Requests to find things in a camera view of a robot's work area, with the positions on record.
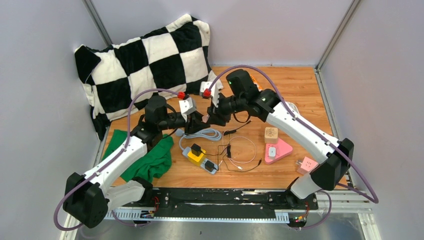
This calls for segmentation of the green cloth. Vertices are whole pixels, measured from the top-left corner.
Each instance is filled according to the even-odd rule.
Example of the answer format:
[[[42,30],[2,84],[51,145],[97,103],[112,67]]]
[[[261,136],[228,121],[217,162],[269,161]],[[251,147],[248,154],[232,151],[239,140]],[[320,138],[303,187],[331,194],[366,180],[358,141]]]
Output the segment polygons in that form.
[[[115,130],[108,147],[104,151],[103,159],[117,150],[126,141],[126,138],[126,131]],[[163,139],[152,150],[134,162],[120,177],[126,182],[134,177],[140,177],[150,183],[154,178],[162,177],[172,166],[171,149],[173,146],[173,138],[164,134]]]

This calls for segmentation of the beige cube socket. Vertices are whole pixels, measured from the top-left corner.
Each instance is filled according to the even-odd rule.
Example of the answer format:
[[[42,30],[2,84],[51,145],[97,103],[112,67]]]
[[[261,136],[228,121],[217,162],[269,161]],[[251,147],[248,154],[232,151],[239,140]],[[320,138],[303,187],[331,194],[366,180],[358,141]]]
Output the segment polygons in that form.
[[[266,144],[277,144],[279,139],[279,130],[276,127],[266,127],[264,129],[264,142]]]

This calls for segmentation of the yellow cube socket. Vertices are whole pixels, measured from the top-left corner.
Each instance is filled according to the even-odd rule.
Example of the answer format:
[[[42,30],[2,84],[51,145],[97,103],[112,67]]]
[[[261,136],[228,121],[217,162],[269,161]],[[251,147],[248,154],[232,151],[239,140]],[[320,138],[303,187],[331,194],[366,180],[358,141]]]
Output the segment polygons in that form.
[[[201,153],[199,154],[199,156],[197,156],[192,149],[189,150],[188,154],[187,154],[187,158],[188,160],[193,163],[194,165],[196,165],[197,167],[200,167],[201,164],[204,162],[204,160],[206,159],[206,151],[202,148],[201,149]]]

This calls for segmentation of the pink usb charger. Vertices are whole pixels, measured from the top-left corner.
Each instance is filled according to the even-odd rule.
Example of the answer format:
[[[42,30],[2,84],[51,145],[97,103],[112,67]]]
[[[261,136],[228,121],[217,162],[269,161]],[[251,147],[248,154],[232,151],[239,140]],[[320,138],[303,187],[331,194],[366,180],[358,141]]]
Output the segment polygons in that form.
[[[202,117],[202,121],[206,123],[209,120],[209,117],[210,117],[209,115],[204,115]]]

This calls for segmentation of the orange power strip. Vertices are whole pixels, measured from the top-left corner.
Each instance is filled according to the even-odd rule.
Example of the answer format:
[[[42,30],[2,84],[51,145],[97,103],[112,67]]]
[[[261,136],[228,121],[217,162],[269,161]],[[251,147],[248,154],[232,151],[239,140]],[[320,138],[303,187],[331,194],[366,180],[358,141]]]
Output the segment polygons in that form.
[[[257,87],[257,89],[259,90],[259,91],[262,91],[263,90],[263,88],[262,88],[262,86],[260,85],[260,83],[251,75],[250,76],[250,78],[251,78],[251,80],[252,80],[252,82],[256,85],[256,87]]]

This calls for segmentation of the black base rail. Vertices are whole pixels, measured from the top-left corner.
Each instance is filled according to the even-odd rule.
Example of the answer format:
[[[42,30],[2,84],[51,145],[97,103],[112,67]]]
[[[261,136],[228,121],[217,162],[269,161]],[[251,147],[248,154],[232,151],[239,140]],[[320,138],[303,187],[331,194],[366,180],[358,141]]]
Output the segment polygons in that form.
[[[218,223],[272,223],[298,227],[319,208],[315,194],[287,200],[284,190],[233,188],[154,188],[148,203],[130,202],[107,220]]]

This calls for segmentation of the black adapter with thin cable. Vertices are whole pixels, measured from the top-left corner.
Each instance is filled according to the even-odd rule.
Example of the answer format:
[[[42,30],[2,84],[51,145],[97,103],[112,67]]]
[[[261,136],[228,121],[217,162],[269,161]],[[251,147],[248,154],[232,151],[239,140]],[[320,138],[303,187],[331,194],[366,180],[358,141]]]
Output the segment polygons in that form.
[[[244,127],[244,126],[248,125],[250,122],[251,122],[251,120],[248,120],[248,121],[247,121],[247,122],[245,122],[242,126],[240,126],[240,127],[236,128],[236,129],[233,129],[233,130],[226,130],[226,131],[220,132],[220,134],[221,134],[221,138],[220,138],[220,139],[222,140],[222,139],[223,139],[223,136],[227,136],[227,135],[230,135],[230,134],[234,134],[234,133],[236,133],[236,132],[237,132],[237,130],[239,130],[239,129],[241,129],[242,127]],[[216,165],[214,162],[212,162],[212,161],[208,160],[208,161],[205,163],[205,169],[206,169],[206,170],[208,170],[208,171],[210,171],[210,172],[218,171],[218,170],[219,170],[219,165]]]

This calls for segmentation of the black white checkered pillow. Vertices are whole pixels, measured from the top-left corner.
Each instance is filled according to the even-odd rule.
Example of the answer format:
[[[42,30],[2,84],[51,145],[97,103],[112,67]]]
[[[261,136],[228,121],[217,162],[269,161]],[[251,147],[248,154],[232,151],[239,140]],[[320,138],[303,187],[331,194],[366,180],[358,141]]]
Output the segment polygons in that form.
[[[121,44],[74,51],[77,74],[98,139],[112,121],[145,107],[153,95],[200,93],[202,82],[223,84],[208,62],[210,26],[189,14]]]

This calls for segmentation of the pink cube socket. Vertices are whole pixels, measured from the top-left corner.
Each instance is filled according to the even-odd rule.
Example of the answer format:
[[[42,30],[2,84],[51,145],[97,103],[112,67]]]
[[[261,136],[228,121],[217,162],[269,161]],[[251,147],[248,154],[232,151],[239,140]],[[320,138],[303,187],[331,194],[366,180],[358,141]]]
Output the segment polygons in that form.
[[[303,159],[297,160],[296,164],[298,166],[296,171],[302,175],[305,175],[311,172],[314,168],[316,168],[319,165],[315,160],[307,156],[305,156]]]

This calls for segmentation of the light blue power strip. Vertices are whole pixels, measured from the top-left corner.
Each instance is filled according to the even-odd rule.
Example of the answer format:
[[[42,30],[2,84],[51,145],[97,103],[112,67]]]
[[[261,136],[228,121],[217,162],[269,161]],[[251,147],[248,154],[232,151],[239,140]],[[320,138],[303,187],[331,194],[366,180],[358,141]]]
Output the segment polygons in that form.
[[[206,157],[207,152],[204,149],[201,149],[201,151],[202,154],[200,156],[196,156],[194,153],[192,153],[191,147],[186,147],[182,151],[182,154],[195,166],[214,175],[218,171],[219,166]]]

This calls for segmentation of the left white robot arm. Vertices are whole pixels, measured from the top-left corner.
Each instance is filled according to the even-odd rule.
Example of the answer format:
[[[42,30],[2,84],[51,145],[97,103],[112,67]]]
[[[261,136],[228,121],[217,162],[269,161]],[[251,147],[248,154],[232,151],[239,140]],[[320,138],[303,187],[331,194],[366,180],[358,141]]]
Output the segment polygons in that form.
[[[149,206],[153,201],[153,185],[148,180],[136,176],[124,185],[113,187],[112,184],[163,139],[164,130],[183,128],[185,133],[194,134],[210,127],[203,122],[203,115],[192,98],[181,100],[180,109],[175,111],[163,96],[152,96],[144,115],[118,149],[84,174],[75,172],[68,177],[63,210],[91,229],[107,213],[130,202]]]

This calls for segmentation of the black tp-link power adapter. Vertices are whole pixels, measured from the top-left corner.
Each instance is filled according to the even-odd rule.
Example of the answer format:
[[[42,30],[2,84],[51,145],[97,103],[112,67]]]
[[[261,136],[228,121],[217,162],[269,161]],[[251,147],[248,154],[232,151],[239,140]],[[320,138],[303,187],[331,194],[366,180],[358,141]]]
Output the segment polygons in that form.
[[[197,155],[197,156],[199,156],[200,155],[200,153],[201,153],[201,147],[198,145],[198,144],[193,144],[192,146],[191,146],[191,149],[193,150],[193,152]],[[225,166],[227,167],[227,170],[228,171],[230,171],[230,172],[241,172],[241,173],[244,173],[244,172],[249,172],[249,171],[252,171],[252,170],[254,170],[255,168],[257,168],[258,166],[260,166],[261,165],[261,163],[262,163],[262,160],[260,159],[259,161],[258,161],[258,163],[257,163],[257,165],[255,166],[255,167],[253,167],[253,168],[251,168],[251,169],[248,169],[248,170],[243,170],[243,168],[241,167],[241,166],[239,166],[239,165],[235,165],[234,163],[233,163],[233,161],[230,159],[230,157],[228,156],[228,153],[230,152],[230,145],[227,145],[225,148],[224,148],[224,151],[226,151],[226,155],[225,155],[225,157],[227,157],[227,159],[228,160],[230,160],[230,162],[235,166],[235,167],[237,167],[238,168],[238,170],[230,170],[229,169],[229,167],[227,166],[227,163],[225,162],[225,160],[223,160],[222,162],[223,163],[225,163]]]

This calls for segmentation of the pink power strip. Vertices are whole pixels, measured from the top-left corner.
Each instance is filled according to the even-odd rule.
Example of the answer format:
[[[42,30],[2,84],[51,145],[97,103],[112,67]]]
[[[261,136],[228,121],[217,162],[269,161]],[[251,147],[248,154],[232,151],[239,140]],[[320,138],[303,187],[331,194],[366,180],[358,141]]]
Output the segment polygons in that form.
[[[268,149],[270,147],[275,147],[276,148],[275,159],[268,158]],[[288,143],[286,143],[281,138],[278,138],[278,143],[277,144],[266,144],[265,145],[265,157],[264,157],[264,161],[265,161],[266,164],[270,165],[270,164],[273,164],[273,163],[281,160],[282,158],[285,158],[285,157],[289,156],[292,152],[293,152],[293,147],[291,145],[289,145]]]

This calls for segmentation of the white cube charger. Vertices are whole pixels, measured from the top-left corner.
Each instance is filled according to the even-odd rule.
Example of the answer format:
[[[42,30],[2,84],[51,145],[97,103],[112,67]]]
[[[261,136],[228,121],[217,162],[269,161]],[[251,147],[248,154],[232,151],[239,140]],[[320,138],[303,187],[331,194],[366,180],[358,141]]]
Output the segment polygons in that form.
[[[268,148],[268,158],[274,160],[277,154],[277,150],[275,147]]]

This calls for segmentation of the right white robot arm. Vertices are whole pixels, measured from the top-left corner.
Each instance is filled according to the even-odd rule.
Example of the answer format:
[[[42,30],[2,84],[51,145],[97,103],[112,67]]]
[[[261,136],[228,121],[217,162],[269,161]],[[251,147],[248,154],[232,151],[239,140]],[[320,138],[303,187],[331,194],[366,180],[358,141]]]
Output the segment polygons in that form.
[[[221,94],[212,81],[200,86],[201,96],[211,98],[207,123],[225,126],[231,115],[246,111],[285,132],[312,155],[318,166],[296,178],[287,189],[285,201],[290,208],[298,209],[319,190],[332,191],[351,166],[354,143],[348,138],[339,140],[314,126],[290,108],[275,88],[260,89],[244,69],[231,72],[226,80],[233,93],[229,97]]]

